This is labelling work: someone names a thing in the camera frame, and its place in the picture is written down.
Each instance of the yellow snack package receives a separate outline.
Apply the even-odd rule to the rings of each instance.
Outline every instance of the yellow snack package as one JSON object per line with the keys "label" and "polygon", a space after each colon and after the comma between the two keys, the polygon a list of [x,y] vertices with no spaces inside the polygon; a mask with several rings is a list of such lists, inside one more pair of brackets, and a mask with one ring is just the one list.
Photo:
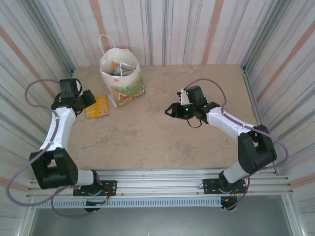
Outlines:
{"label": "yellow snack package", "polygon": [[95,97],[96,103],[85,109],[87,118],[102,117],[109,114],[107,96]]}

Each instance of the floor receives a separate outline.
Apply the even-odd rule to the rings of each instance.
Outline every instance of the floor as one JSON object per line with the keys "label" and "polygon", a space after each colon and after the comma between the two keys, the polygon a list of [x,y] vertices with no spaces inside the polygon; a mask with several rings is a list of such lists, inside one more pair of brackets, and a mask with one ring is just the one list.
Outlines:
{"label": "floor", "polygon": [[[185,120],[164,114],[179,102],[177,92],[198,78],[211,78],[227,96],[226,110],[237,118],[256,124],[249,96],[238,65],[141,66],[146,93],[101,118],[75,121],[68,152],[81,169],[172,169],[228,167],[237,161],[237,144],[210,125],[194,129]],[[95,96],[106,93],[99,69],[78,68],[75,77],[83,89]],[[200,82],[208,102],[222,105],[220,90]],[[198,120],[191,120],[197,125]]]}
{"label": "floor", "polygon": [[30,235],[292,236],[292,232],[281,196],[250,196],[233,212],[220,207],[109,208],[96,215],[64,218],[51,209],[38,209]]}

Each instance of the white paper bag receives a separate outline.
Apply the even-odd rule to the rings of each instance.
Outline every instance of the white paper bag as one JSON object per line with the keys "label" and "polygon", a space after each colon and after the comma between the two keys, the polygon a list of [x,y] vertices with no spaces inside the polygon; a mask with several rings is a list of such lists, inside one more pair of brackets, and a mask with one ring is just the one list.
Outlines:
{"label": "white paper bag", "polygon": [[[104,53],[99,62],[99,70],[102,79],[108,89],[108,97],[116,107],[124,105],[126,102],[135,99],[145,93],[144,81],[141,74],[139,62],[131,51],[128,49],[114,48]],[[121,65],[122,69],[133,69],[133,72],[127,76],[114,76],[112,62]]]}

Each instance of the snack inside bag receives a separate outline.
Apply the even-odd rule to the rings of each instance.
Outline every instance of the snack inside bag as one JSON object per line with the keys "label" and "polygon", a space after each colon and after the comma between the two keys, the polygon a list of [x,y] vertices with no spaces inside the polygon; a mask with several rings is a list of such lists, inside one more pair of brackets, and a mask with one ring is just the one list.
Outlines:
{"label": "snack inside bag", "polygon": [[95,97],[96,103],[85,109],[87,118],[102,117],[109,114],[107,96]]}

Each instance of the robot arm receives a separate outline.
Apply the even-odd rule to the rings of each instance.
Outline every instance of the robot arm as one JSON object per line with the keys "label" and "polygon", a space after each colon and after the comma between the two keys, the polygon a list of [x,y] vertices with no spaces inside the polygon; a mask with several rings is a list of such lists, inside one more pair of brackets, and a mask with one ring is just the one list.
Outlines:
{"label": "robot arm", "polygon": [[[45,153],[31,165],[42,189],[99,184],[96,172],[78,169],[66,151],[70,130],[76,116],[96,102],[91,91],[82,92],[82,86],[78,89],[77,82],[79,82],[77,79],[60,80],[61,93],[57,95],[51,106],[58,117],[52,115],[47,137],[39,151],[47,147],[53,136],[54,139]],[[59,126],[54,134],[56,119],[59,120]],[[31,153],[30,160],[38,153]]]}
{"label": "robot arm", "polygon": [[[206,124],[219,128],[238,144],[238,162],[219,174],[219,188],[223,192],[231,191],[242,178],[255,173],[277,159],[270,138],[245,128],[245,126],[254,126],[224,111],[224,114],[242,125],[226,118],[222,114],[219,104],[207,102],[199,86],[193,86],[186,90],[181,89],[178,96],[181,98],[181,103],[173,103],[165,111],[167,115],[186,120],[196,117]],[[269,133],[264,125],[254,128]]]}

